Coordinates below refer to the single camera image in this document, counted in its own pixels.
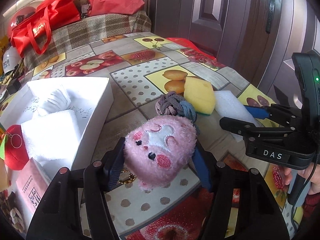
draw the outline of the pink plush toy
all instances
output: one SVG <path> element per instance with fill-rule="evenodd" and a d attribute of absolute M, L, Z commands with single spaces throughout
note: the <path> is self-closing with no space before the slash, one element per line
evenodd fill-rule
<path fill-rule="evenodd" d="M 143 190 L 171 182 L 192 156 L 196 129 L 185 117 L 157 116 L 130 132 L 125 139 L 126 166 Z"/>

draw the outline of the checkered fabric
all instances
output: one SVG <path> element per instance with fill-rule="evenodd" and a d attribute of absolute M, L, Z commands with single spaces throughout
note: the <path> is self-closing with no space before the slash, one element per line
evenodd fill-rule
<path fill-rule="evenodd" d="M 103 38 L 150 30 L 151 21 L 145 11 L 139 11 L 133 15 L 105 14 L 88 17 L 52 31 L 50 45 L 42 55 L 37 54 L 31 45 L 28 46 L 24 51 L 26 71 L 61 53 Z M 45 41 L 45 35 L 37 39 L 41 48 Z"/>

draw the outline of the bag handle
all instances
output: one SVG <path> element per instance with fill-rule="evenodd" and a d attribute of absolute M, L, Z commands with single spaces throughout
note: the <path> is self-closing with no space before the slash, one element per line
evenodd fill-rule
<path fill-rule="evenodd" d="M 45 32 L 47 34 L 47 41 L 43 45 L 42 49 L 40 49 L 38 44 L 37 44 L 37 42 L 36 42 L 36 39 L 33 36 L 31 23 L 28 23 L 28 25 L 27 25 L 27 30 L 28 30 L 28 36 L 29 36 L 29 39 L 30 39 L 30 43 L 31 43 L 32 47 L 35 49 L 36 53 L 40 54 L 40 55 L 44 54 L 44 52 L 47 50 L 47 48 L 49 46 L 49 43 L 51 41 L 51 37 L 52 37 L 50 23 L 49 23 L 48 7 L 46 7 L 44 9 L 44 26 L 45 26 Z"/>

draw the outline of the small pink carton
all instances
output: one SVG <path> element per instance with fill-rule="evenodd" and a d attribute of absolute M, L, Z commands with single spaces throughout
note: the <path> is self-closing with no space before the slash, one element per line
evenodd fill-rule
<path fill-rule="evenodd" d="M 32 214 L 35 213 L 50 182 L 41 164 L 34 158 L 31 158 L 20 171 L 16 181 L 17 187 Z"/>

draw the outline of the black embroidered eye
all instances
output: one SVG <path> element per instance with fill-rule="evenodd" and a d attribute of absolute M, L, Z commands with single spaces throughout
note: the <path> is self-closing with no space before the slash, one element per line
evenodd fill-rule
<path fill-rule="evenodd" d="M 154 159 L 156 158 L 156 154 L 155 154 L 155 153 L 149 153 L 149 154 L 148 154 L 148 158 L 149 158 L 150 160 L 154 160 Z"/>

